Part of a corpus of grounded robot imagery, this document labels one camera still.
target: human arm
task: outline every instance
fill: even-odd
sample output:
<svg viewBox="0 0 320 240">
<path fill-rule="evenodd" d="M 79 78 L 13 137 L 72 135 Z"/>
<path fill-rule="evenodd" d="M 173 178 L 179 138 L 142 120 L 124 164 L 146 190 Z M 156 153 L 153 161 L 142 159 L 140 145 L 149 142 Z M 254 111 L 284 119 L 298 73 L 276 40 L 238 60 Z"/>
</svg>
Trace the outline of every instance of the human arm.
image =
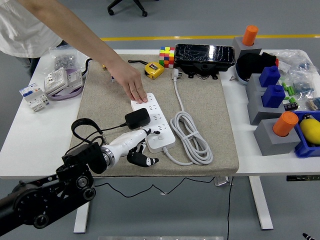
<svg viewBox="0 0 320 240">
<path fill-rule="evenodd" d="M 148 101 L 140 72 L 123 61 L 71 10 L 57 0 L 17 1 L 67 43 L 105 65 L 131 100 L 137 100 L 138 103 Z"/>
</svg>

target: yellow tape measure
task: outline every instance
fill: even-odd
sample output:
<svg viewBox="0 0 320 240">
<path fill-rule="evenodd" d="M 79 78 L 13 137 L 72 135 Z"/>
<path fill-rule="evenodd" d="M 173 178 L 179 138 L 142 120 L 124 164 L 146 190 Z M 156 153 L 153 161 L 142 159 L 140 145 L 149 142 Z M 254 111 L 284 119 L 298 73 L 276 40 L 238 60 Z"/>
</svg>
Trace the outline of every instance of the yellow tape measure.
<svg viewBox="0 0 320 240">
<path fill-rule="evenodd" d="M 147 75 L 152 80 L 159 77 L 165 70 L 164 66 L 162 66 L 158 62 L 146 62 L 142 60 L 128 60 L 128 63 L 142 63 L 145 65 L 144 74 Z"/>
</svg>

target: black case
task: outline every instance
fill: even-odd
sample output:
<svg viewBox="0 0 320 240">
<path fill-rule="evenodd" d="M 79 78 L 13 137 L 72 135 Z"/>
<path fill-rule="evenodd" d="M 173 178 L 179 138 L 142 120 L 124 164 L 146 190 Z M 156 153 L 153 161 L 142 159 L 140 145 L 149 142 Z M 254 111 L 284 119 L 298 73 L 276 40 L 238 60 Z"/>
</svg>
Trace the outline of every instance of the black case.
<svg viewBox="0 0 320 240">
<path fill-rule="evenodd" d="M 195 74 L 202 77 L 212 76 L 218 79 L 219 72 L 226 72 L 235 65 L 235 49 L 232 46 L 176 44 L 174 67 L 193 78 Z"/>
</svg>

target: beige fabric mat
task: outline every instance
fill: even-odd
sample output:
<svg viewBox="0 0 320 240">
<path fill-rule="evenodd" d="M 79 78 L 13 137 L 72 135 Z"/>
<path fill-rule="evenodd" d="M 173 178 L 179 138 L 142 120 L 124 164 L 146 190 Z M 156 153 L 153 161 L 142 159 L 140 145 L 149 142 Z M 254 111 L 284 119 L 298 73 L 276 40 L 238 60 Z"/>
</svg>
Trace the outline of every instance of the beige fabric mat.
<svg viewBox="0 0 320 240">
<path fill-rule="evenodd" d="M 143 60 L 149 63 L 159 60 L 158 55 L 120 56 L 125 61 Z M 177 112 L 181 111 L 171 79 L 172 69 L 166 68 L 158 78 L 151 80 L 144 75 L 145 65 L 133 63 L 132 66 L 141 72 L 145 91 L 154 94 L 169 122 Z M 203 80 L 196 76 L 190 79 L 183 74 L 182 79 L 178 80 L 177 87 L 185 111 L 192 116 L 195 126 L 213 152 L 213 162 L 201 166 L 195 164 L 180 166 L 173 163 L 163 152 L 150 153 L 146 148 L 144 151 L 146 156 L 159 158 L 159 162 L 155 165 L 147 168 L 139 167 L 130 164 L 126 157 L 121 157 L 116 166 L 107 169 L 103 174 L 93 173 L 95 177 L 230 176 L 237 172 L 239 160 L 220 79 L 213 80 L 209 77 Z M 131 102 L 122 86 L 117 82 L 111 82 L 110 73 L 103 70 L 98 62 L 91 61 L 77 118 L 90 118 L 101 129 L 107 129 L 123 124 L 125 115 L 132 111 Z M 91 126 L 80 126 L 76 129 L 76 132 L 84 138 L 94 131 Z M 106 131 L 105 135 L 110 143 L 128 131 L 130 129 L 125 126 Z M 176 134 L 174 135 L 175 147 L 170 148 L 169 153 L 180 162 L 189 162 L 181 140 Z M 70 146 L 75 146 L 79 142 L 80 140 L 73 136 Z"/>
</svg>

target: robotic arm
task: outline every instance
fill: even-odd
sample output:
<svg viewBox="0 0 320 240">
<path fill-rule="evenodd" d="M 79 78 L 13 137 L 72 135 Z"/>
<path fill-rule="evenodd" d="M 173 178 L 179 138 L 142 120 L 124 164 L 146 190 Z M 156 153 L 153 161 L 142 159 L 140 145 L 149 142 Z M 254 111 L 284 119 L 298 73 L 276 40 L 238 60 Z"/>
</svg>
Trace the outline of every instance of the robotic arm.
<svg viewBox="0 0 320 240">
<path fill-rule="evenodd" d="M 142 154 L 145 138 L 159 131 L 135 130 L 101 147 L 97 142 L 83 144 L 64 155 L 64 165 L 56 174 L 28 183 L 20 181 L 7 197 L 0 199 L 0 236 L 25 225 L 45 228 L 71 213 L 96 196 L 92 187 L 96 174 L 116 165 L 120 157 L 141 167 L 149 167 L 159 160 Z"/>
</svg>

